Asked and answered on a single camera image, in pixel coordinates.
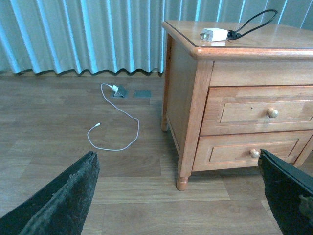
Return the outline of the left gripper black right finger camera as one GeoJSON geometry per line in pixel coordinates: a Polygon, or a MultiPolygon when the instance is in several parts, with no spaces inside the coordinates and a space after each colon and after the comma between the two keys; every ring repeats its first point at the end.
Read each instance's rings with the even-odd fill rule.
{"type": "Polygon", "coordinates": [[[313,178],[262,149],[258,160],[265,196],[285,235],[313,233],[313,178]]]}

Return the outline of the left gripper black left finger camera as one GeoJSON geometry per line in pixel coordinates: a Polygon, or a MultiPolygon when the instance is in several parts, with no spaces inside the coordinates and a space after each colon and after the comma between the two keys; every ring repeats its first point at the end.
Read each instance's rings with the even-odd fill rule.
{"type": "Polygon", "coordinates": [[[89,152],[24,203],[1,217],[2,235],[79,235],[100,171],[89,152]]]}

